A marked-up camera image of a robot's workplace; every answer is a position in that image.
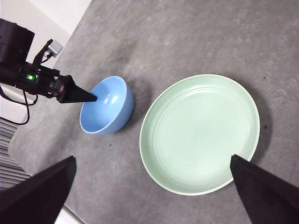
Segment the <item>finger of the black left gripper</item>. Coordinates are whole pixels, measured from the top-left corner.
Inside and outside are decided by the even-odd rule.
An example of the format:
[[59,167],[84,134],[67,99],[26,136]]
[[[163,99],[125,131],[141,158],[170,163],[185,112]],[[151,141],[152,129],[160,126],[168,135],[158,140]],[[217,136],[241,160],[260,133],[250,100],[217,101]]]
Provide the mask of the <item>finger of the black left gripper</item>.
[[59,103],[95,102],[97,100],[95,95],[77,86],[71,75],[61,76],[58,80],[61,91],[58,98]]

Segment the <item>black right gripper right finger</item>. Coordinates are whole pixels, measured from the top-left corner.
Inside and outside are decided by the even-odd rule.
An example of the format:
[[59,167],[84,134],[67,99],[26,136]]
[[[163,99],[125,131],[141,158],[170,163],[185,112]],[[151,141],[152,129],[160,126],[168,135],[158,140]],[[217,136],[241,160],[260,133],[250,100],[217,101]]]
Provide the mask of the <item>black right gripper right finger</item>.
[[253,224],[297,224],[299,188],[234,154],[230,170]]

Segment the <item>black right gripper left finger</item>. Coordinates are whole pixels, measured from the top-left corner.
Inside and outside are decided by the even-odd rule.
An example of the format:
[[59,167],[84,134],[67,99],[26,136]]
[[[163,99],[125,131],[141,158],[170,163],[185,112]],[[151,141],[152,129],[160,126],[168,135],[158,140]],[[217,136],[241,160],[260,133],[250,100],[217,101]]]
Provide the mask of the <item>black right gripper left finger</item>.
[[53,224],[71,190],[76,158],[66,159],[0,193],[2,224]]

